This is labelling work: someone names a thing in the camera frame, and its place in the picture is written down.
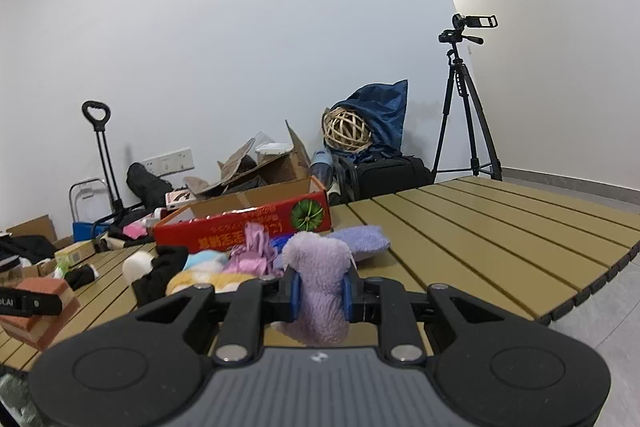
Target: dark blue fabric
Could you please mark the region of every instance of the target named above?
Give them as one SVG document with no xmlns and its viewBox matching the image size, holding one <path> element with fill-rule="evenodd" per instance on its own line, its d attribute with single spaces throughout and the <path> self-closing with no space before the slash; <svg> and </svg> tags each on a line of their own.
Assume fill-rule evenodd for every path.
<svg viewBox="0 0 640 427">
<path fill-rule="evenodd" d="M 351 108 L 363 118 L 371 131 L 372 143 L 367 150 L 359 153 L 330 148 L 331 152 L 346 156 L 353 162 L 369 162 L 380 156 L 400 156 L 408 89 L 408 80 L 400 80 L 391 85 L 369 84 L 335 104 L 332 110 L 336 107 Z"/>
</svg>

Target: gray ribbed panel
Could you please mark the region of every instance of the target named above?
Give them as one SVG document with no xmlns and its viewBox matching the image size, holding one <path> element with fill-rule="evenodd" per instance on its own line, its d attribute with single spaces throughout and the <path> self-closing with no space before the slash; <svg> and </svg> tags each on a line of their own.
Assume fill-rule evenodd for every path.
<svg viewBox="0 0 640 427">
<path fill-rule="evenodd" d="M 415 369 L 375 350 L 269 348 L 254 365 L 224 369 L 166 427 L 470 427 Z"/>
</svg>

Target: green leaf picture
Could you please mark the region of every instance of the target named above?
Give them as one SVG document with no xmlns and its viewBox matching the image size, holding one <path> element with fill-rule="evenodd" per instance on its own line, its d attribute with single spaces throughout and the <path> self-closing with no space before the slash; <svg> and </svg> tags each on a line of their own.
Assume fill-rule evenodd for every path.
<svg viewBox="0 0 640 427">
<path fill-rule="evenodd" d="M 324 219 L 324 208 L 315 200 L 300 200 L 291 211 L 291 224 L 296 230 L 313 232 Z"/>
</svg>

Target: table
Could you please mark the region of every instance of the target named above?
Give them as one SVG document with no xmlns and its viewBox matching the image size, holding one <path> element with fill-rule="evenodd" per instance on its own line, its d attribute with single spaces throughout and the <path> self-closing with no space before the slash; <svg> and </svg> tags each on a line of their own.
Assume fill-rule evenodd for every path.
<svg viewBox="0 0 640 427">
<path fill-rule="evenodd" d="M 389 251 L 358 265 L 409 291 L 448 283 L 530 320 L 548 324 L 610 282 L 640 249 L 640 214 L 485 178 L 462 178 L 331 209 L 334 229 L 380 225 Z M 81 309 L 56 342 L 132 311 L 122 263 L 142 248 L 99 253 L 100 279 L 76 295 Z M 425 348 L 431 352 L 426 338 Z M 373 325 L 352 325 L 347 345 L 376 343 Z M 265 344 L 299 345 L 268 328 Z M 37 352 L 4 331 L 0 362 L 28 371 Z"/>
</svg>

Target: yellow plush toy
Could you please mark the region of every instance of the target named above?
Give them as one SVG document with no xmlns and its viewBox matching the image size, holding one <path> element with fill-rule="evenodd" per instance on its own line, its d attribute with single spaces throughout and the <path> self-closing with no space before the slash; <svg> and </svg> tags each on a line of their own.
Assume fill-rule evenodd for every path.
<svg viewBox="0 0 640 427">
<path fill-rule="evenodd" d="M 172 295 L 196 283 L 212 284 L 216 288 L 216 293 L 234 292 L 240 283 L 249 279 L 255 279 L 255 277 L 247 273 L 209 273 L 193 268 L 176 274 L 166 286 L 166 294 Z"/>
</svg>

